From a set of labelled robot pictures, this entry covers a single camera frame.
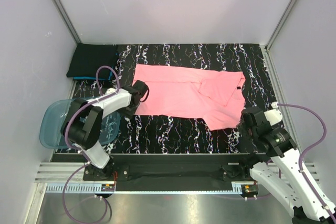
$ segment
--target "white cable connector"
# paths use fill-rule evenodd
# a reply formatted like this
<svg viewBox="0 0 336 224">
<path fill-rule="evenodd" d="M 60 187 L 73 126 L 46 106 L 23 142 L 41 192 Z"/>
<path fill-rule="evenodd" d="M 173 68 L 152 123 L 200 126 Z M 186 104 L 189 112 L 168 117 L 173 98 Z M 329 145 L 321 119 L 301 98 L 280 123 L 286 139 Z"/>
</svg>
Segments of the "white cable connector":
<svg viewBox="0 0 336 224">
<path fill-rule="evenodd" d="M 97 98 L 95 99 L 96 103 L 100 103 L 100 101 L 99 101 L 100 98 L 101 98 L 101 97 L 97 97 Z"/>
<path fill-rule="evenodd" d="M 271 107 L 272 107 L 273 109 L 277 109 L 277 108 L 279 108 L 279 106 L 278 106 L 278 102 L 273 102 L 273 103 L 271 103 Z"/>
<path fill-rule="evenodd" d="M 302 169 L 302 170 L 299 170 L 300 173 L 307 173 L 307 169 Z"/>
</svg>

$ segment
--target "purple tube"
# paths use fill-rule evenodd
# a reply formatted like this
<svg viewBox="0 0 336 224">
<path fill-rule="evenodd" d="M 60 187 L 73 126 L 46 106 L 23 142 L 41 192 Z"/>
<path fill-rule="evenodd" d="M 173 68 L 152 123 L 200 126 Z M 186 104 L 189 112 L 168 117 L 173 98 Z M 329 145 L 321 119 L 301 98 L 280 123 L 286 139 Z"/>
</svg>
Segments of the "purple tube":
<svg viewBox="0 0 336 224">
<path fill-rule="evenodd" d="M 303 107 L 303 106 L 299 106 L 299 105 L 293 105 L 293 104 L 284 104 L 284 103 L 278 103 L 278 106 L 286 106 L 286 107 L 293 107 L 293 108 L 299 108 L 299 109 L 303 109 L 306 110 L 310 113 L 312 113 L 314 116 L 317 117 L 317 119 L 321 122 L 322 127 L 323 127 L 323 134 L 321 136 L 321 138 L 316 142 L 313 143 L 312 145 L 308 146 L 300 155 L 299 157 L 299 167 L 300 170 L 303 170 L 303 158 L 304 156 L 314 147 L 316 147 L 317 145 L 319 145 L 320 143 L 323 142 L 323 140 L 325 139 L 326 135 L 327 135 L 327 127 L 323 121 L 323 119 L 317 115 L 314 111 L 312 111 L 309 108 Z M 305 174 L 305 172 L 301 172 L 303 177 L 305 178 L 306 182 L 308 183 L 309 187 L 311 188 L 311 190 L 313 191 L 313 193 L 315 194 L 315 196 L 318 198 L 318 200 L 321 202 L 322 206 L 326 207 L 327 204 L 326 202 L 324 202 L 324 200 L 322 199 L 322 197 L 320 196 L 320 194 L 317 192 L 317 190 L 315 189 L 315 187 L 313 186 L 313 184 L 310 182 L 308 176 Z M 333 220 L 334 224 L 336 224 L 336 218 L 335 216 L 332 214 L 331 210 L 327 210 L 328 214 L 330 215 L 331 219 Z"/>
<path fill-rule="evenodd" d="M 74 217 L 71 215 L 70 211 L 67 209 L 67 206 L 66 206 L 66 204 L 65 204 L 65 190 L 66 190 L 66 188 L 67 188 L 67 185 L 69 184 L 70 180 L 72 179 L 72 177 L 73 177 L 77 172 L 79 172 L 79 171 L 82 170 L 83 168 L 87 167 L 88 165 L 89 165 L 89 164 L 85 164 L 85 165 L 81 166 L 81 167 L 78 168 L 76 171 L 74 171 L 74 173 L 72 173 L 72 174 L 70 175 L 70 177 L 68 178 L 68 180 L 67 180 L 66 183 L 64 184 L 64 188 L 63 188 L 63 191 L 62 191 L 62 204 L 63 204 L 63 208 L 64 208 L 65 213 L 67 214 L 67 216 L 68 216 L 71 220 L 73 220 L 73 221 L 75 221 L 75 222 L 77 222 L 77 223 L 79 223 L 79 224 L 98 224 L 98 223 L 100 223 L 100 222 L 105 218 L 105 216 L 106 216 L 106 214 L 107 214 L 107 209 L 108 209 L 108 207 L 110 208 L 111 216 L 112 216 L 112 208 L 111 208 L 109 202 L 108 202 L 105 198 L 101 198 L 101 199 L 105 202 L 105 211 L 104 211 L 104 214 L 103 214 L 103 216 L 102 216 L 99 220 L 97 220 L 97 221 L 95 221 L 95 222 L 82 222 L 82 221 L 80 221 L 80 220 L 77 220 L 76 218 L 74 218 Z"/>
<path fill-rule="evenodd" d="M 109 67 L 109 66 L 101 66 L 101 67 L 97 70 L 97 73 L 96 73 L 96 82 L 97 82 L 97 85 L 98 85 L 99 93 L 100 93 L 101 95 L 103 95 L 103 94 L 102 94 L 102 91 L 101 91 L 100 84 L 99 84 L 99 80 L 98 80 L 98 74 L 99 74 L 100 70 L 101 70 L 101 69 L 104 69 L 104 68 L 110 69 L 110 70 L 113 72 L 113 74 L 114 74 L 114 76 L 115 76 L 115 78 L 116 78 L 116 81 L 117 81 L 117 89 L 116 89 L 116 91 L 115 91 L 114 93 L 111 93 L 111 94 L 107 95 L 106 97 L 103 97 L 103 98 L 100 98 L 100 99 L 98 98 L 97 100 L 91 101 L 91 102 L 85 104 L 83 107 L 81 107 L 78 111 L 76 111 L 76 113 L 75 113 L 75 114 L 72 116 L 72 118 L 70 119 L 70 121 L 69 121 L 69 123 L 68 123 L 68 125 L 67 125 L 67 127 L 66 127 L 65 133 L 64 133 L 65 142 L 66 142 L 66 144 L 67 144 L 67 146 L 68 146 L 69 148 L 73 148 L 73 149 L 76 149 L 76 150 L 80 150 L 80 148 L 78 148 L 78 147 L 72 145 L 72 144 L 70 143 L 70 141 L 69 141 L 69 138 L 68 138 L 70 127 L 71 127 L 71 125 L 73 124 L 73 122 L 74 122 L 74 120 L 76 119 L 76 117 L 77 117 L 83 110 L 85 110 L 88 106 L 91 106 L 91 105 L 93 105 L 93 104 L 95 104 L 95 103 L 97 103 L 97 102 L 103 101 L 103 100 L 105 100 L 105 99 L 107 99 L 107 98 L 110 98 L 110 97 L 112 97 L 113 95 L 115 95 L 115 94 L 117 94 L 117 93 L 119 92 L 119 89 L 120 89 L 120 82 L 119 82 L 117 73 L 116 73 L 111 67 Z M 83 156 L 87 159 L 87 161 L 90 161 L 89 157 L 88 157 L 84 152 L 82 152 L 82 154 L 83 154 Z M 71 176 L 68 178 L 67 182 L 65 183 L 65 185 L 64 185 L 64 189 L 63 189 L 63 192 L 62 192 L 62 203 L 63 203 L 63 208 L 64 208 L 64 210 L 65 210 L 65 213 L 67 214 L 67 216 L 68 216 L 71 220 L 73 220 L 73 221 L 75 221 L 75 222 L 77 222 L 77 223 L 79 223 L 79 224 L 95 224 L 95 223 L 100 223 L 100 222 L 105 218 L 108 207 L 109 207 L 109 209 L 110 209 L 110 219 L 112 218 L 112 208 L 111 208 L 109 202 L 108 202 L 106 199 L 104 199 L 104 198 L 102 198 L 102 199 L 103 199 L 103 201 L 105 202 L 105 212 L 104 212 L 103 216 L 102 216 L 99 220 L 97 220 L 97 221 L 95 221 L 95 222 L 82 222 L 82 221 L 79 221 L 79 220 L 75 219 L 75 218 L 70 214 L 70 211 L 67 209 L 67 206 L 66 206 L 66 204 L 65 204 L 65 189 L 66 189 L 66 187 L 67 187 L 69 181 L 72 179 L 72 177 L 73 177 L 79 170 L 85 168 L 85 167 L 88 166 L 88 165 L 89 165 L 89 164 L 80 167 L 80 168 L 77 169 L 73 174 L 71 174 Z"/>
</svg>

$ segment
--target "metal frame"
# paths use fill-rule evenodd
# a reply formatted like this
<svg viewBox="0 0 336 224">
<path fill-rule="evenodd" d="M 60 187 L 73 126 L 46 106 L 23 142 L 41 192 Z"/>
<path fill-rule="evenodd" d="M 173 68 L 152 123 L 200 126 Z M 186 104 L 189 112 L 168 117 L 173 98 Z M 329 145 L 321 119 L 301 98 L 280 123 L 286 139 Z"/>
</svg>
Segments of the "metal frame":
<svg viewBox="0 0 336 224">
<path fill-rule="evenodd" d="M 282 27 L 284 26 L 288 16 L 290 15 L 290 13 L 292 12 L 294 6 L 296 5 L 298 0 L 290 0 L 284 13 L 282 14 L 279 23 L 277 24 L 275 30 L 273 31 L 270 39 L 268 40 L 268 42 L 265 45 L 265 48 L 267 49 L 267 51 L 269 51 L 274 43 L 274 41 L 276 40 L 276 38 L 278 37 Z"/>
<path fill-rule="evenodd" d="M 279 77 L 275 69 L 272 57 L 270 56 L 270 53 L 266 50 L 265 46 L 260 45 L 260 48 L 261 48 L 261 52 L 265 60 L 266 67 L 268 69 L 268 74 L 269 74 L 277 101 L 280 103 L 286 103 L 285 96 L 283 95 L 284 94 L 283 89 L 279 82 Z M 281 107 L 281 111 L 283 115 L 282 121 L 284 122 L 283 124 L 285 125 L 286 130 L 289 132 L 291 137 L 295 140 L 296 144 L 298 145 L 298 149 L 302 152 L 302 147 L 300 145 L 300 142 L 298 141 L 298 136 L 297 136 L 294 124 L 293 124 L 293 120 L 289 113 L 288 107 Z"/>
<path fill-rule="evenodd" d="M 61 0 L 52 0 L 55 3 L 55 6 L 57 7 L 61 17 L 63 18 L 66 26 L 68 27 L 71 35 L 73 36 L 73 39 L 75 40 L 76 43 L 81 42 L 81 39 L 74 27 L 74 25 L 72 24 L 65 8 L 63 7 Z M 276 29 L 274 30 L 272 36 L 270 37 L 270 40 L 267 42 L 267 44 L 265 46 L 261 46 L 261 50 L 263 52 L 264 55 L 264 59 L 265 59 L 265 63 L 266 66 L 269 70 L 269 74 L 270 74 L 270 78 L 271 78 L 271 82 L 276 94 L 276 97 L 278 99 L 278 101 L 285 103 L 286 100 L 283 96 L 283 92 L 282 92 L 282 88 L 281 85 L 279 83 L 278 80 L 278 76 L 274 67 L 274 64 L 272 62 L 272 59 L 270 57 L 270 52 L 269 50 L 271 49 L 274 41 L 276 40 L 278 34 L 280 33 L 282 27 L 284 26 L 289 14 L 291 13 L 293 7 L 295 6 L 295 4 L 297 3 L 297 0 L 290 0 L 289 4 L 287 5 L 279 23 L 276 26 Z M 71 86 L 71 90 L 70 90 L 70 97 L 72 96 L 73 92 L 75 89 L 75 82 L 72 83 Z M 297 139 L 297 135 L 292 123 L 292 119 L 290 117 L 289 111 L 287 108 L 284 108 L 283 110 L 283 120 L 284 120 L 284 124 L 287 128 L 287 130 L 289 131 L 289 133 L 291 134 L 291 136 L 296 140 Z M 77 157 L 73 157 L 73 155 L 71 154 L 64 154 L 64 156 L 67 156 L 67 158 L 74 158 L 76 159 Z M 150 158 L 151 162 L 153 162 L 153 155 L 155 154 L 147 154 L 146 158 Z M 210 159 L 213 158 L 230 158 L 232 161 L 231 162 L 237 162 L 236 158 L 238 157 L 235 154 L 230 154 L 229 156 L 223 156 L 225 154 L 213 154 L 212 156 L 216 156 L 216 157 L 210 157 Z M 62 154 L 58 154 L 57 157 L 53 157 L 52 161 L 55 161 L 55 159 L 58 158 L 62 158 Z M 38 175 L 36 177 L 36 181 L 35 181 L 35 188 L 34 188 L 34 193 L 33 193 L 33 197 L 31 199 L 31 203 L 30 203 L 30 208 L 29 211 L 27 213 L 26 216 L 26 221 L 25 223 L 36 223 L 41 206 L 42 206 L 42 202 L 43 202 L 43 198 L 46 192 L 46 188 L 47 188 L 47 184 L 51 183 L 52 180 L 57 180 L 57 182 L 59 183 L 60 181 L 62 181 L 62 183 L 65 182 L 65 179 L 69 177 L 69 173 L 73 173 L 79 165 L 82 165 L 82 163 L 41 163 L 40 166 L 40 170 L 38 172 Z M 313 164 L 311 163 L 307 163 L 306 164 L 308 167 L 308 170 L 312 173 L 314 179 L 318 181 L 318 177 L 316 174 L 316 170 Z M 277 173 L 277 167 L 274 164 L 270 164 L 269 168 L 274 172 Z M 83 173 L 84 172 L 79 172 L 77 175 L 74 176 L 74 179 L 71 181 L 72 183 L 83 183 L 82 177 L 83 177 Z M 288 183 L 287 179 L 285 176 L 282 176 L 282 180 L 285 181 L 285 183 Z M 237 186 L 239 186 L 239 184 L 242 182 L 233 182 L 234 184 L 237 184 Z"/>
<path fill-rule="evenodd" d="M 61 0 L 52 0 L 52 1 L 54 2 L 56 8 L 58 9 L 58 12 L 60 13 L 65 25 L 69 29 L 69 32 L 71 33 L 73 39 L 75 40 L 76 43 L 80 43 L 81 39 L 80 39 L 74 25 L 72 24 L 65 8 L 63 7 L 63 4 L 62 4 Z"/>
</svg>

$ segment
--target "metal floor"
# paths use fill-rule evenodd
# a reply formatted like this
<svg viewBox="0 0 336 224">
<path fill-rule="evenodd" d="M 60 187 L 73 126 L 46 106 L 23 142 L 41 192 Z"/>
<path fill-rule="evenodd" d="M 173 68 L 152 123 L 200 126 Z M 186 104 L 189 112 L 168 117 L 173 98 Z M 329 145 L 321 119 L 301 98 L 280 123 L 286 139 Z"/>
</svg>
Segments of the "metal floor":
<svg viewBox="0 0 336 224">
<path fill-rule="evenodd" d="M 67 194 L 68 209 L 85 199 L 87 194 Z M 120 195 L 108 198 L 112 206 L 110 224 L 290 224 L 291 218 L 273 196 L 257 201 L 222 199 L 216 195 Z M 75 207 L 71 214 L 84 222 L 98 220 L 105 210 L 104 203 L 90 199 Z M 37 223 L 68 224 L 61 194 L 45 194 Z"/>
</svg>

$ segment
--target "black marble surface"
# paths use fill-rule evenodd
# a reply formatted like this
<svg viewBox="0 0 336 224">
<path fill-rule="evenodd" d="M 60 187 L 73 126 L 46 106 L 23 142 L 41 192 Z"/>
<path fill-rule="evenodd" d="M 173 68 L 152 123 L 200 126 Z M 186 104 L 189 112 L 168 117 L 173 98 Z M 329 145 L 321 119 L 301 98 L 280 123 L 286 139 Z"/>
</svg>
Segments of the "black marble surface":
<svg viewBox="0 0 336 224">
<path fill-rule="evenodd" d="M 258 44 L 121 45 L 118 48 L 118 76 L 121 86 L 132 84 L 137 63 L 217 71 L 242 71 L 245 107 L 269 109 L 275 95 Z M 115 81 L 102 82 L 104 89 Z M 78 81 L 73 97 L 99 95 L 94 81 Z M 257 152 L 238 129 L 210 131 L 202 119 L 171 116 L 122 116 L 108 153 L 249 153 Z"/>
</svg>

